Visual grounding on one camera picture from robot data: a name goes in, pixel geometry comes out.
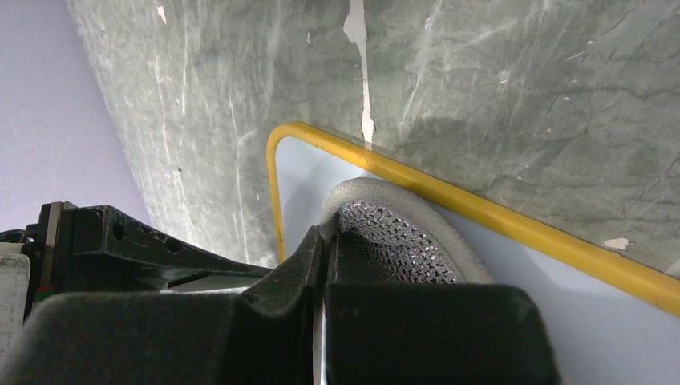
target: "marble surface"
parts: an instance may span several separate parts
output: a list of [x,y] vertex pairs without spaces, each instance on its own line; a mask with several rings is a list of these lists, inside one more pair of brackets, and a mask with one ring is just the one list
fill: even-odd
[[680,276],[680,4],[67,0],[157,227],[275,263],[303,120]]

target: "yellow frame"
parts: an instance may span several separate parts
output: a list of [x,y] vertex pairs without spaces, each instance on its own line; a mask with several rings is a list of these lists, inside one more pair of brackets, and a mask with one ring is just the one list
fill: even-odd
[[285,259],[285,246],[276,173],[276,149],[279,141],[287,136],[408,188],[437,205],[680,316],[679,280],[300,122],[275,128],[267,143],[269,187],[277,228],[278,252],[282,261]]

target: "dark gray padding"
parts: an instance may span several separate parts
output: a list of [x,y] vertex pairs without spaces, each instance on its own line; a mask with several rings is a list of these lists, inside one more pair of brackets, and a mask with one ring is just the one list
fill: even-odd
[[225,294],[55,296],[29,317],[0,383],[215,383],[232,303]]

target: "white plastic panel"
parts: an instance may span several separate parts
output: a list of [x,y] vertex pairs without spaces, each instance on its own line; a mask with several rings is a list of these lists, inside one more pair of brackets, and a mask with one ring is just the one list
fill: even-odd
[[[290,255],[318,223],[334,186],[372,176],[293,137],[276,153],[285,250]],[[575,384],[676,384],[680,381],[680,318],[609,284],[437,207],[466,237],[498,282],[536,302],[557,359]]]

